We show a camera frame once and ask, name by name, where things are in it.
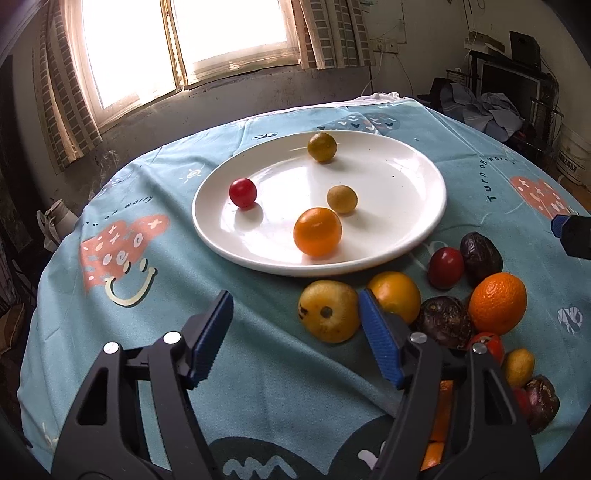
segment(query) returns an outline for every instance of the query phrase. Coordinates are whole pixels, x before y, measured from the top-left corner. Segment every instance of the white plate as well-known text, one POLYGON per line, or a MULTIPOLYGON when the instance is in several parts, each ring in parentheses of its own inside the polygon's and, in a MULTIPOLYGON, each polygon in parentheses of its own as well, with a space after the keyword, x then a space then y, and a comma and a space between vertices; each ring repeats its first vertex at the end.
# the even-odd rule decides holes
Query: white plate
POLYGON ((422 153, 389 137, 330 131, 335 158, 319 164, 307 151, 317 132, 256 145, 221 164, 193 199, 193 223, 215 252, 244 267, 293 277, 354 272, 412 250, 433 231, 446 206, 437 167, 422 153), (228 196, 241 177, 256 185, 257 205, 238 209, 228 196), (298 217, 328 207, 326 193, 344 184, 357 192, 353 213, 340 216, 343 237, 327 257, 312 258, 293 241, 298 217))

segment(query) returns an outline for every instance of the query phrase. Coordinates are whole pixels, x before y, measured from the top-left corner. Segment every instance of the wall socket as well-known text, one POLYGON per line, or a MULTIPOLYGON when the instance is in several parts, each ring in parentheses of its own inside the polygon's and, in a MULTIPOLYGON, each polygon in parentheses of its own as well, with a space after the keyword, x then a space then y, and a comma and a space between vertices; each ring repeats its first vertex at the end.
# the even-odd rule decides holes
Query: wall socket
POLYGON ((398 42, 395 38, 371 38, 369 43, 373 51, 398 53, 398 42))

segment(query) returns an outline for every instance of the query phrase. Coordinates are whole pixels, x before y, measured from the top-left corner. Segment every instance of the silver bolt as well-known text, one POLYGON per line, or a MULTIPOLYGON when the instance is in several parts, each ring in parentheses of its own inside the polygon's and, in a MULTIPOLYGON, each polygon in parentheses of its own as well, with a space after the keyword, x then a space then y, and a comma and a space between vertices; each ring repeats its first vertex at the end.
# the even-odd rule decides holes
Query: silver bolt
POLYGON ((168 332, 163 336, 164 343, 174 345, 181 339, 181 334, 178 332, 168 332))
POLYGON ((420 345, 421 343, 425 343, 427 341, 427 335, 425 335, 423 332, 413 332, 410 334, 410 341, 420 345))
POLYGON ((119 344, 117 342, 106 343, 103 347, 103 351, 107 355, 111 355, 112 353, 115 353, 117 350, 119 350, 119 344))
POLYGON ((476 342, 474 345, 472 345, 472 351, 478 355, 482 355, 488 351, 488 348, 486 348, 484 343, 476 342))

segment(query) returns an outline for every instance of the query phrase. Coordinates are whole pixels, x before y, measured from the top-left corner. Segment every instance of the dark purple fruit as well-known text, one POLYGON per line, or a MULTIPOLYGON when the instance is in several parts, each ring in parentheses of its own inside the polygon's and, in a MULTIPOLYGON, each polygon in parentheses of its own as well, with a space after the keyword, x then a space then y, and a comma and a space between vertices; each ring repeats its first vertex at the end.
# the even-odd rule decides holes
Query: dark purple fruit
POLYGON ((554 391, 554 385, 544 375, 536 375, 524 388, 531 405, 531 415, 527 423, 530 432, 535 435, 554 420, 560 408, 560 399, 554 391))
POLYGON ((478 232, 464 235, 460 242, 468 283, 476 287, 486 277, 503 270, 503 257, 490 239, 478 232))
POLYGON ((474 334, 468 310, 454 297, 425 300, 413 325, 448 348, 465 348, 474 334))

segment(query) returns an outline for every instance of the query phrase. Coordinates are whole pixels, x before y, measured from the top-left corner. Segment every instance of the plate rim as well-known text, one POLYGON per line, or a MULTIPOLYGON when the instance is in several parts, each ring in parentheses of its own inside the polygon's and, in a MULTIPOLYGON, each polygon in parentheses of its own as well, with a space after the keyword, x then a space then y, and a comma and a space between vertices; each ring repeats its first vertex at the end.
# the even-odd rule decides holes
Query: plate rim
MULTIPOLYGON (((348 134, 370 135, 372 137, 376 135, 376 134, 372 134, 369 132, 356 132, 356 131, 351 131, 351 130, 322 130, 322 131, 323 132, 338 132, 339 134, 347 132, 348 134)), ((221 166, 223 166, 228 161, 234 159, 238 155, 242 155, 244 152, 247 152, 248 150, 251 150, 251 149, 258 147, 262 144, 282 140, 287 137, 294 137, 296 135, 315 134, 315 133, 318 133, 318 132, 316 132, 314 130, 305 131, 305 132, 297 132, 297 133, 293 133, 293 134, 289 134, 289 135, 283 135, 282 137, 271 138, 265 142, 261 142, 257 145, 253 145, 245 150, 242 150, 241 152, 234 154, 233 156, 231 156, 227 160, 223 161, 217 167, 215 167, 207 177, 205 177, 205 179, 201 182, 201 184, 197 188, 195 195, 193 196, 193 201, 191 203, 191 216, 193 218, 193 227, 197 231, 199 238, 214 253, 220 255, 222 258, 225 258, 226 260, 229 260, 229 261, 235 263, 236 265, 240 265, 242 267, 246 267, 251 270, 260 271, 263 273, 275 274, 275 275, 282 275, 282 276, 286 276, 286 277, 300 277, 300 278, 301 277, 317 277, 320 275, 335 276, 335 275, 343 275, 343 274, 347 274, 347 273, 354 273, 357 271, 367 270, 369 268, 373 268, 378 265, 382 265, 386 262, 389 262, 391 260, 395 260, 396 258, 399 258, 402 255, 404 255, 404 253, 400 253, 398 250, 395 250, 395 251, 387 251, 387 252, 384 252, 380 255, 376 255, 373 257, 365 258, 365 259, 347 260, 347 261, 338 262, 338 263, 327 263, 327 264, 318 264, 318 265, 297 265, 297 266, 295 266, 295 265, 271 265, 271 264, 268 264, 268 263, 265 263, 262 261, 248 260, 248 259, 245 259, 244 257, 240 257, 236 254, 233 254, 233 253, 225 250, 224 248, 221 248, 213 241, 211 241, 207 237, 207 235, 203 232, 203 229, 201 228, 201 226, 199 225, 199 221, 197 220, 197 216, 195 213, 195 205, 197 202, 197 196, 199 195, 199 191, 201 191, 201 188, 203 187, 203 185, 205 185, 205 182, 207 182, 209 177, 212 176, 216 172, 217 169, 221 168, 221 166)), ((443 201, 440 205, 440 209, 437 212, 437 215, 434 217, 432 225, 429 228, 427 228, 422 235, 415 237, 411 242, 407 243, 407 246, 410 246, 409 248, 408 247, 404 248, 404 250, 406 250, 405 253, 407 253, 407 252, 412 251, 415 247, 417 247, 419 244, 421 244, 429 235, 431 235, 431 233, 435 230, 435 228, 437 227, 437 225, 441 221, 443 215, 445 214, 445 210, 447 207, 447 186, 445 184, 445 179, 443 178, 443 175, 441 175, 441 171, 439 170, 439 168, 437 168, 435 163, 430 158, 428 158, 424 153, 422 153, 421 151, 417 150, 416 148, 414 148, 414 147, 408 145, 407 143, 405 143, 401 140, 398 140, 396 138, 392 138, 387 135, 380 135, 380 137, 384 137, 384 138, 387 138, 393 142, 402 144, 405 147, 412 150, 413 152, 424 157, 434 167, 434 170, 437 173, 439 180, 441 181, 441 185, 443 186, 443 201)))

